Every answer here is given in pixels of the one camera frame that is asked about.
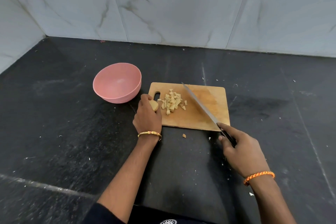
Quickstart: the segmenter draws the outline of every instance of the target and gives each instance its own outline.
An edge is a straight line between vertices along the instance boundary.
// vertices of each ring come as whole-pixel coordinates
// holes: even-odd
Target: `knife handle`
[[[225,136],[227,139],[229,139],[230,143],[232,144],[232,147],[234,148],[237,145],[237,141],[232,136],[230,136],[228,132],[223,130],[220,126],[218,127],[220,129],[220,133],[222,134],[222,136]]]

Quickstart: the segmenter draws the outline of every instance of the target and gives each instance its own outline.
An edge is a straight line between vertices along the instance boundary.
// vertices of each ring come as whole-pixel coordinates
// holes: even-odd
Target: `knife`
[[[210,117],[210,119],[217,125],[217,127],[219,127],[220,129],[220,133],[222,134],[222,136],[225,136],[227,139],[229,139],[229,141],[231,142],[232,146],[235,147],[237,145],[237,141],[231,137],[229,135],[228,132],[226,132],[225,130],[223,130],[219,125],[219,121],[217,120],[217,118],[208,110],[208,108],[206,108],[200,101],[199,99],[195,96],[195,94],[184,84],[183,87],[188,91],[189,95],[191,95],[191,97],[193,99],[195,99],[195,101],[199,104],[199,106],[203,109],[203,111]]]

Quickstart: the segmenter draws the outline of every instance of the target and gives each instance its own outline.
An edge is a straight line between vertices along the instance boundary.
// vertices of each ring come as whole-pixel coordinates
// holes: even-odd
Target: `person's left arm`
[[[151,99],[152,97],[147,94],[141,95],[133,120],[138,133],[146,131],[161,133],[161,111],[160,109],[156,113],[153,111],[149,103]],[[159,137],[156,135],[141,135],[134,150],[98,200],[99,204],[124,223],[128,222],[149,156],[158,140]]]

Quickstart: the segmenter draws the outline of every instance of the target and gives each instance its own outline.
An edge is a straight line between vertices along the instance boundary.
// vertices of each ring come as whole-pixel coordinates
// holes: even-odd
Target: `orange thread bracelet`
[[[254,175],[251,175],[251,176],[247,177],[247,178],[244,180],[244,185],[245,185],[245,186],[249,186],[249,185],[250,185],[249,180],[251,180],[251,179],[254,178],[254,177],[260,176],[260,175],[272,175],[272,176],[273,176],[273,179],[275,178],[275,174],[274,174],[273,172],[270,172],[270,171],[264,171],[264,172],[256,173],[256,174],[254,174]]]
[[[138,138],[140,137],[140,135],[142,134],[153,134],[153,135],[157,135],[159,136],[159,141],[161,140],[162,136],[158,133],[158,132],[155,132],[155,131],[146,131],[146,132],[141,132],[138,134]]]

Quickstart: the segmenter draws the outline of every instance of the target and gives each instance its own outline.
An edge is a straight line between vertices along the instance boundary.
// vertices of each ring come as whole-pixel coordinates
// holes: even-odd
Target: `pink bowl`
[[[116,63],[105,67],[93,80],[93,90],[102,99],[121,104],[140,91],[141,72],[132,64]]]

